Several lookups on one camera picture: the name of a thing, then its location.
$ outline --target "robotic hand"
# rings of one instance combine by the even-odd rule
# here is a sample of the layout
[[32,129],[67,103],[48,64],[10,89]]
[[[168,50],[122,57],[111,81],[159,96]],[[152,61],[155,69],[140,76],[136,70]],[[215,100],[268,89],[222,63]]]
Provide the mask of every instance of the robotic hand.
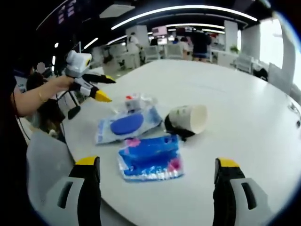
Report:
[[88,74],[92,55],[89,53],[77,53],[71,50],[67,56],[66,75],[74,78],[70,90],[79,90],[82,94],[95,100],[111,102],[112,100],[90,82],[116,83],[114,79],[106,75]]

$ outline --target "blue plastic package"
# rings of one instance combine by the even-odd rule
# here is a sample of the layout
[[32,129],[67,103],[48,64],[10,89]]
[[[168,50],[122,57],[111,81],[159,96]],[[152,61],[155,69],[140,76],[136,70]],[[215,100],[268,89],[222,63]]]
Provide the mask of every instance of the blue plastic package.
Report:
[[168,180],[184,174],[177,136],[127,140],[127,145],[118,157],[125,180]]
[[102,119],[97,128],[96,144],[137,137],[161,122],[162,118],[154,106]]

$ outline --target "ceiling light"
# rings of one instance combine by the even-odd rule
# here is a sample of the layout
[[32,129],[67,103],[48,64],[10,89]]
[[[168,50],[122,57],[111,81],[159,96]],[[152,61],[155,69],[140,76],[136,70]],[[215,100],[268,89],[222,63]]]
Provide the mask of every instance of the ceiling light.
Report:
[[55,65],[55,56],[52,57],[52,65]]
[[90,41],[85,47],[84,49],[88,48],[89,46],[91,46],[94,42],[96,42],[98,40],[98,38],[94,38],[92,41]]
[[119,40],[121,40],[121,39],[124,39],[124,38],[126,38],[126,37],[127,37],[127,35],[124,35],[124,36],[121,36],[121,37],[119,37],[119,38],[117,38],[117,39],[114,39],[114,40],[112,40],[112,41],[109,41],[107,45],[111,45],[112,43],[114,43],[114,42],[116,42],[116,41],[119,41]]
[[202,29],[204,32],[213,32],[213,33],[219,33],[219,34],[225,34],[225,32],[217,31],[217,30],[211,30],[211,29]]
[[178,26],[201,26],[201,27],[214,27],[214,28],[219,28],[219,29],[225,29],[224,26],[219,26],[219,25],[214,25],[214,24],[169,24],[166,25],[166,27],[178,27]]
[[136,19],[144,17],[144,16],[148,16],[148,15],[151,15],[151,14],[154,14],[154,13],[159,13],[159,12],[164,12],[164,11],[169,11],[169,10],[176,10],[176,9],[184,9],[184,8],[203,8],[203,9],[219,10],[219,11],[224,11],[224,12],[237,14],[239,16],[243,16],[243,17],[249,18],[251,20],[257,21],[257,19],[255,17],[252,17],[248,14],[238,12],[238,11],[235,11],[235,10],[232,10],[232,9],[229,9],[229,8],[223,8],[223,7],[218,7],[218,6],[205,6],[205,5],[191,5],[191,6],[187,5],[187,6],[172,6],[172,7],[166,7],[166,8],[159,8],[159,9],[152,10],[152,11],[149,11],[149,12],[146,12],[146,13],[142,13],[142,14],[131,17],[131,18],[129,18],[129,19],[113,26],[111,28],[111,30],[114,30],[114,29],[116,29],[116,28],[118,28],[122,25],[127,24],[128,22],[131,22],[133,20],[136,20]]

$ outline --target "paper cup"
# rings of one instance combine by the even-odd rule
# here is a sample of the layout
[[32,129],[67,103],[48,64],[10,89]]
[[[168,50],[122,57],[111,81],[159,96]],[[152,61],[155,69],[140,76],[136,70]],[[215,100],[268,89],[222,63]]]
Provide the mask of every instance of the paper cup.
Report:
[[205,105],[176,107],[170,111],[169,119],[172,126],[199,134],[206,127],[207,108]]

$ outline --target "bracelet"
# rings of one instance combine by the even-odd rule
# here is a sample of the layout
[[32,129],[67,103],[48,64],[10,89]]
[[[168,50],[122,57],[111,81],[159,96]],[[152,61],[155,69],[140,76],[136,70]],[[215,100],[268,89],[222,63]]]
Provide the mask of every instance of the bracelet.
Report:
[[43,98],[42,98],[42,95],[41,95],[41,91],[39,91],[39,97],[40,97],[40,100],[43,102],[43,103],[45,103],[47,100],[44,100]]

